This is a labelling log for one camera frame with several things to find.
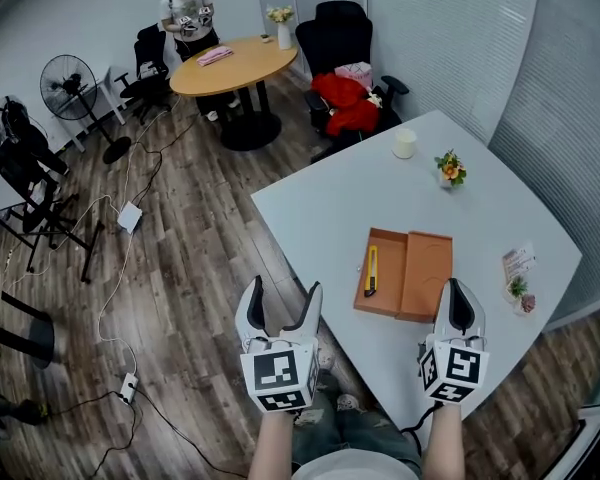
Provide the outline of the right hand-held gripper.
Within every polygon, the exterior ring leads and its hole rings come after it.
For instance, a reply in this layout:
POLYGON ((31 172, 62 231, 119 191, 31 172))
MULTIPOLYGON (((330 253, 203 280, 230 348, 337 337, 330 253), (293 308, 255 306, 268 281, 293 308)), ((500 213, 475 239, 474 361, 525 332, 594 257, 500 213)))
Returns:
POLYGON ((460 405, 482 388, 490 354, 467 343, 480 342, 478 338, 485 334, 486 314, 481 303, 467 285, 450 278, 443 287, 433 331, 419 359, 427 398, 460 405))

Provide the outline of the orange leather desk organizer tray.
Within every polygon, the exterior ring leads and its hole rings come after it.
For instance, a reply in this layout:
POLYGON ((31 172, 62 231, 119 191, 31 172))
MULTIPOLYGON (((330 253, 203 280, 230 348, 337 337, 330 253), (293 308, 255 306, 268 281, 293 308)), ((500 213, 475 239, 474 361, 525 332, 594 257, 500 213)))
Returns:
POLYGON ((372 228, 353 306, 402 321, 432 324, 445 283, 452 277, 453 239, 411 231, 372 228), (364 297, 367 251, 378 248, 378 288, 364 297))

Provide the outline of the yellow utility knife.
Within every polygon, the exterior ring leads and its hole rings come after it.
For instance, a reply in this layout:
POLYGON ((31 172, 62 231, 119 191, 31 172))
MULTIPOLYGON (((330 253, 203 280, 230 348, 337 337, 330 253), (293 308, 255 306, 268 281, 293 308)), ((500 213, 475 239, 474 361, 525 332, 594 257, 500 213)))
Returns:
POLYGON ((367 251, 367 271, 364 284, 364 297, 373 296, 378 288, 378 248, 370 245, 367 251))

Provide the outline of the person's left forearm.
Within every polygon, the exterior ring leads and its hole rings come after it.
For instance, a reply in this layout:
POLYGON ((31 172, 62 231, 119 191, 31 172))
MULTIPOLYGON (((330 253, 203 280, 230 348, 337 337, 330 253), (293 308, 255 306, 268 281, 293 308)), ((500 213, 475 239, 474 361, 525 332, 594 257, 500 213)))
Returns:
POLYGON ((294 415, 263 415, 248 480, 291 480, 294 415))

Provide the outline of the person's right forearm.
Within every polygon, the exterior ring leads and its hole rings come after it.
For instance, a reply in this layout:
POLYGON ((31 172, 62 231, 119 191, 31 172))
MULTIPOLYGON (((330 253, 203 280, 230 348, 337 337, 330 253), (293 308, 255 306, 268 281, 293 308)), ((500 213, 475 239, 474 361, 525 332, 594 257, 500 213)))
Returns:
POLYGON ((459 405, 443 405, 433 413, 422 480, 466 480, 459 405))

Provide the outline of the white adapter box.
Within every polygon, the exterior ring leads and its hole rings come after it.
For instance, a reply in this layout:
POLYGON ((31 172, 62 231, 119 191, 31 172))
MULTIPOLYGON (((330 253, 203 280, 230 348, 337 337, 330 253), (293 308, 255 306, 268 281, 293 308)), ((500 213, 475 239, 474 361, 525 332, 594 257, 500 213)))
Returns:
POLYGON ((142 210, 134 203, 127 201, 118 214, 117 224, 121 229, 132 235, 142 217, 142 210))

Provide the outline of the printed card stand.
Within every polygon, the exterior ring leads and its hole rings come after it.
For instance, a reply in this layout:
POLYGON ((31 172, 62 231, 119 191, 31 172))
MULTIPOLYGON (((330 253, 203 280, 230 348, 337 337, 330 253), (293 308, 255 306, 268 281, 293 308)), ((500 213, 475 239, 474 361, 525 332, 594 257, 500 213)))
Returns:
POLYGON ((524 275, 536 266, 537 259, 533 244, 528 241, 519 248, 508 251, 502 258, 505 283, 524 275))

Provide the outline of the person's blue jeans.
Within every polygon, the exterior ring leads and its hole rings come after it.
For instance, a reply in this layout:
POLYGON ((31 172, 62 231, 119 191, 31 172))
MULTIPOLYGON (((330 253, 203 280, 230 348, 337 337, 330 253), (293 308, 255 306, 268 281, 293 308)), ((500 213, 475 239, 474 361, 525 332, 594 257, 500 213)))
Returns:
POLYGON ((321 456, 359 449, 388 455, 410 467, 421 480, 422 463, 416 445, 377 411, 358 408, 330 372, 320 371, 313 405, 294 422, 292 472, 321 456))

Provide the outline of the person's white shirt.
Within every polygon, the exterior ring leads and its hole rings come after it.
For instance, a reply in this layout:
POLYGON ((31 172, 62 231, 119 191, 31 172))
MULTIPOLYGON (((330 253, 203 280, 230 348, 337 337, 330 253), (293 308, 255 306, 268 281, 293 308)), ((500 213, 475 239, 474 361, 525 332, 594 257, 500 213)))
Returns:
POLYGON ((343 449, 302 465, 291 480, 420 480, 407 465, 377 452, 343 449))

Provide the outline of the white power strip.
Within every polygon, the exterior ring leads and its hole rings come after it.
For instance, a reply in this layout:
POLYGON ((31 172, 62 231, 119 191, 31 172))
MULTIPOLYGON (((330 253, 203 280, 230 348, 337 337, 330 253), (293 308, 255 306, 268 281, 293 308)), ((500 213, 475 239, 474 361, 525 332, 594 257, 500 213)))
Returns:
POLYGON ((126 373, 119 390, 119 398, 127 405, 133 402, 135 397, 139 379, 132 373, 126 373))

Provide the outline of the red cloth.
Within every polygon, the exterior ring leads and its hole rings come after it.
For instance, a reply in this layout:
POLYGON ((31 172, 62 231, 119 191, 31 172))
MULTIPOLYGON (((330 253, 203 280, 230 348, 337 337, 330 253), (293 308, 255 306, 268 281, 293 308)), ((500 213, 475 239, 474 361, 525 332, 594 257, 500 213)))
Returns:
POLYGON ((369 100, 368 91, 357 81, 335 73, 317 74, 311 89, 324 99, 332 113, 326 123, 326 134, 337 137, 342 131, 371 133, 379 119, 379 108, 369 100))

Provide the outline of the round wooden table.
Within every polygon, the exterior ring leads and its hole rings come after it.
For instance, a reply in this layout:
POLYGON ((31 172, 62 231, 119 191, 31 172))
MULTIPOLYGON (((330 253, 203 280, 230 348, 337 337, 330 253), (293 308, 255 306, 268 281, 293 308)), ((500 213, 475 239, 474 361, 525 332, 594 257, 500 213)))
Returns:
POLYGON ((183 97, 207 97, 235 92, 242 113, 229 118, 218 111, 221 143, 232 151, 252 151, 273 142, 282 124, 270 108, 265 80, 286 70, 295 61, 298 50, 282 50, 278 42, 264 43, 258 36, 226 43, 232 53, 207 66, 196 57, 181 64, 171 76, 170 87, 183 97))

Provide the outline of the pink folded cloth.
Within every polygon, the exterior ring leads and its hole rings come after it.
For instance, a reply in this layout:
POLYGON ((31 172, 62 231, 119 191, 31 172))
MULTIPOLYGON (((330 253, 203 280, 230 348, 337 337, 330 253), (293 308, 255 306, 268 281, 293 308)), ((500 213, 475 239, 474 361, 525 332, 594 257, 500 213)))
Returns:
POLYGON ((201 54, 196 59, 196 62, 199 66, 205 67, 215 62, 218 62, 219 60, 227 58, 233 54, 234 52, 230 47, 225 45, 219 45, 201 54))

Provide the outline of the white vase with flowers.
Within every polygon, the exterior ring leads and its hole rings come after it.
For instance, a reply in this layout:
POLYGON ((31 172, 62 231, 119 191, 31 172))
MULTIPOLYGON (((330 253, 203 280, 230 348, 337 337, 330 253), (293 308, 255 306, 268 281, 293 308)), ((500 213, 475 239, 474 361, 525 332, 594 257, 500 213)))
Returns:
POLYGON ((278 45, 281 50, 289 50, 292 47, 289 22, 294 15, 291 6, 267 8, 267 18, 277 26, 278 45))

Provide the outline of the white side table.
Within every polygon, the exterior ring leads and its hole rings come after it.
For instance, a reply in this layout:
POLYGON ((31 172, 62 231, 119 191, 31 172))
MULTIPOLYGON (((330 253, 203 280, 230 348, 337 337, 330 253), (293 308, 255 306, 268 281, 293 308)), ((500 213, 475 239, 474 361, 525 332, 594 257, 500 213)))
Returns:
POLYGON ((128 106, 126 100, 121 96, 124 84, 122 81, 117 80, 117 78, 122 75, 126 75, 126 72, 115 66, 100 68, 98 74, 98 86, 110 111, 114 114, 119 124, 124 126, 126 124, 125 111, 128 106))

